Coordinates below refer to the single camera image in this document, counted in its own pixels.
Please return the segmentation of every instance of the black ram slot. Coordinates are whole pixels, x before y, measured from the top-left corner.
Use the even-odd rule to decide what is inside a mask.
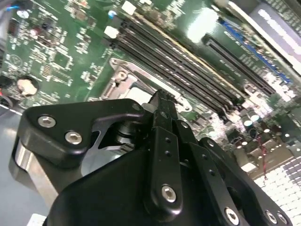
[[[158,47],[158,49],[162,50],[166,55],[168,55],[171,59],[174,61],[177,61],[177,66],[183,66],[186,67],[187,71],[190,71],[191,73],[197,75],[199,79],[201,79],[201,82],[203,84],[208,84],[208,86],[213,87],[216,89],[219,93],[224,95],[226,98],[229,99],[229,101],[236,103],[238,99],[236,96],[228,92],[224,87],[217,84],[212,78],[210,78],[208,75],[206,75],[204,72],[202,72],[198,67],[196,67],[192,62],[188,61],[183,57],[182,54],[178,53],[172,48],[172,45],[167,45],[164,43],[163,38],[159,39],[156,37],[153,33],[148,31],[143,27],[143,22],[140,21],[141,24],[136,24],[134,21],[131,23],[129,21],[129,29],[133,30],[135,33],[143,36],[145,39],[153,43]]]
[[[176,87],[181,89],[186,94],[197,99],[201,104],[203,104],[210,110],[218,113],[219,115],[224,114],[223,110],[220,107],[216,106],[209,100],[204,100],[203,96],[201,96],[199,93],[195,92],[194,90],[189,89],[181,81],[177,80],[173,76],[168,76],[168,72],[165,71],[164,69],[162,69],[157,62],[153,61],[152,57],[148,56],[147,53],[137,50],[136,46],[133,46],[132,44],[130,44],[126,41],[124,43],[123,42],[116,43],[116,42],[117,42],[117,40],[114,40],[113,46],[124,51],[134,60],[137,60],[138,62],[145,64],[146,66],[151,68],[153,70],[153,72],[156,73],[158,76],[170,81]]]
[[[271,96],[276,91],[259,75],[253,72],[248,66],[242,63],[237,57],[230,53],[224,46],[214,40],[211,36],[206,35],[203,38],[203,43],[210,47],[210,49],[233,69],[245,75],[249,81],[260,89],[267,96]]]
[[[161,76],[164,79],[167,79],[171,81],[174,85],[176,85],[178,88],[185,91],[185,93],[190,94],[194,98],[196,98],[198,101],[202,102],[205,106],[207,106],[210,110],[213,110],[214,112],[221,111],[221,108],[214,103],[212,103],[210,100],[205,99],[204,96],[200,95],[200,93],[194,89],[194,87],[188,87],[185,85],[181,80],[174,77],[172,74],[168,73],[168,71],[164,70],[162,67],[160,67],[160,62],[156,61],[152,56],[150,56],[148,53],[144,52],[143,50],[139,49],[136,45],[132,45],[127,41],[124,41],[123,43],[119,43],[119,47],[122,47],[123,51],[125,51],[127,54],[131,55],[132,58],[143,62],[144,64],[148,65],[151,69],[155,70],[156,73]]]
[[[182,68],[177,67],[174,69],[174,63],[168,62],[165,56],[162,56],[161,53],[158,53],[154,51],[154,48],[148,45],[148,43],[145,43],[145,40],[140,40],[140,37],[137,35],[134,35],[132,33],[125,33],[124,37],[128,42],[135,43],[136,47],[140,47],[143,49],[143,52],[148,52],[150,56],[157,59],[157,62],[162,64],[165,68],[167,68],[169,71],[174,72],[177,75],[180,75],[182,79],[186,80],[188,83],[190,83],[190,88],[196,87],[196,92],[202,91],[205,93],[208,97],[212,98],[215,102],[217,102],[221,106],[227,106],[228,108],[231,108],[231,105],[225,101],[224,99],[220,98],[218,95],[216,95],[214,92],[210,91],[207,87],[203,86],[199,81],[193,80],[191,76],[186,74],[185,71],[183,71]]]

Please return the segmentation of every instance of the blue cable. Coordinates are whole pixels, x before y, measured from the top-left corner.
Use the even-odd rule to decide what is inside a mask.
[[[6,8],[6,11],[10,11],[12,9],[15,9],[15,8],[20,8],[19,6],[9,6]]]

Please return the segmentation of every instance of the blue pcie slot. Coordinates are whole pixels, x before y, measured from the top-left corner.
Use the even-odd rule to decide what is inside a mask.
[[[282,78],[283,81],[287,83],[291,82],[289,78],[287,78],[283,73],[277,71],[277,68],[271,65],[265,58],[263,58],[261,54],[257,53],[256,49],[254,49],[248,44],[245,44],[244,36],[239,32],[235,31],[228,22],[224,20],[220,20],[219,22],[234,38],[236,38],[244,47],[246,47],[250,52],[252,52],[258,59],[260,59],[270,70],[272,70],[280,78]]]

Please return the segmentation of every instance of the screw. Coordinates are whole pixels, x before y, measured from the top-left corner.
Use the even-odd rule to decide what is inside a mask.
[[[50,116],[41,116],[38,118],[38,123],[42,127],[51,128],[55,126],[56,121],[54,118]]]
[[[270,222],[272,222],[273,224],[277,224],[277,219],[275,218],[275,216],[268,210],[265,211],[265,213],[268,216],[268,219],[270,220]]]
[[[280,212],[277,212],[277,215],[280,218],[280,220],[287,225],[288,222],[286,218]]]
[[[163,186],[161,192],[166,201],[175,202],[177,196],[170,186]]]
[[[237,216],[237,214],[230,209],[229,207],[225,208],[225,214],[227,216],[227,218],[229,219],[229,221],[234,224],[234,225],[239,225],[239,218]]]
[[[66,141],[68,141],[70,144],[73,144],[73,145],[78,145],[83,140],[81,135],[74,131],[66,133],[65,139],[66,139]]]
[[[183,126],[184,128],[188,128],[187,123],[185,123],[184,121],[182,121],[181,124],[182,124],[182,126]]]
[[[138,104],[133,104],[132,106],[135,110],[139,111],[140,110],[140,106]]]
[[[212,140],[208,140],[207,143],[208,143],[211,147],[214,147],[214,143],[212,142]]]

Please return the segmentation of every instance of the white label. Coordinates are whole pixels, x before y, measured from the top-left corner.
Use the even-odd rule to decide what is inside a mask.
[[[27,226],[42,226],[46,217],[40,214],[34,213],[30,218]]]

